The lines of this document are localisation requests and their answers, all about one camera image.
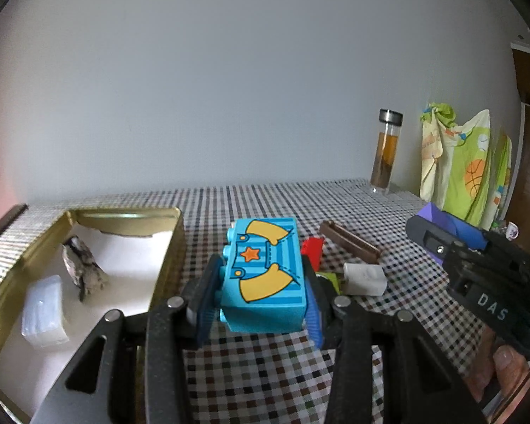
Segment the basketball print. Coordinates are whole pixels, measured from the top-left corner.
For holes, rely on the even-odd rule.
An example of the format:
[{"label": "basketball print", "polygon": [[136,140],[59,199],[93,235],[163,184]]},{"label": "basketball print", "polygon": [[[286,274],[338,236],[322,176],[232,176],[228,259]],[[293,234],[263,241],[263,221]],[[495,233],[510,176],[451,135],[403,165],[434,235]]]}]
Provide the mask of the basketball print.
[{"label": "basketball print", "polygon": [[471,199],[474,199],[479,192],[479,187],[481,186],[481,181],[483,180],[484,170],[484,159],[474,159],[465,169],[465,188],[469,193],[469,196],[471,196]]}]

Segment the metal bottle cap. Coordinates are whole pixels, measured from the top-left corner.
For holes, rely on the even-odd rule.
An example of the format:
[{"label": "metal bottle cap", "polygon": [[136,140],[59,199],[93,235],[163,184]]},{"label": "metal bottle cap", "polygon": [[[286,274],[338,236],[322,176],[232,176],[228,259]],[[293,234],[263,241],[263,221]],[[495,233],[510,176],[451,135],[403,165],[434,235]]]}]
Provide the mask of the metal bottle cap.
[{"label": "metal bottle cap", "polygon": [[381,108],[379,111],[379,121],[400,127],[402,126],[402,113]]}]

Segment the amber liquid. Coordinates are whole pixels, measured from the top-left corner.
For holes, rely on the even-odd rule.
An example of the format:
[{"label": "amber liquid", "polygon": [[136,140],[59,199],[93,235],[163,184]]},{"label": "amber liquid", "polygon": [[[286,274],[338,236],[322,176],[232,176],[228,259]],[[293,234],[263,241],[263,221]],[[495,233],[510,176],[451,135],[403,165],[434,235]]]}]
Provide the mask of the amber liquid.
[{"label": "amber liquid", "polygon": [[398,135],[389,135],[385,132],[379,133],[377,153],[371,173],[371,185],[379,188],[388,188],[390,182],[390,171],[393,168],[394,155],[397,151]]}]

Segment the glass bottle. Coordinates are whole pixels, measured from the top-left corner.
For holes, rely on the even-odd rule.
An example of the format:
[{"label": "glass bottle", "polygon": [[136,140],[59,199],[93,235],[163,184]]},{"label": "glass bottle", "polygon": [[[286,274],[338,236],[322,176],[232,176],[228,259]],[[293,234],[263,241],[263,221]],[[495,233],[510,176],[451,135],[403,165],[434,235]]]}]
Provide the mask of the glass bottle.
[{"label": "glass bottle", "polygon": [[386,194],[389,191],[390,173],[402,126],[402,114],[392,110],[379,111],[379,142],[371,173],[371,188],[374,193]]}]

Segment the white eraser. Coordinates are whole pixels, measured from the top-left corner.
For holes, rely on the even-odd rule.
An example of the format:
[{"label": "white eraser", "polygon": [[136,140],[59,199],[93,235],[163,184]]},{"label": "white eraser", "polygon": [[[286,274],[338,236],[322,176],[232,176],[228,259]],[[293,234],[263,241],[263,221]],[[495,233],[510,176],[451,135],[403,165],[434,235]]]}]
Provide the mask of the white eraser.
[{"label": "white eraser", "polygon": [[387,278],[379,265],[344,263],[343,275],[343,293],[346,295],[381,296],[387,288]]}]

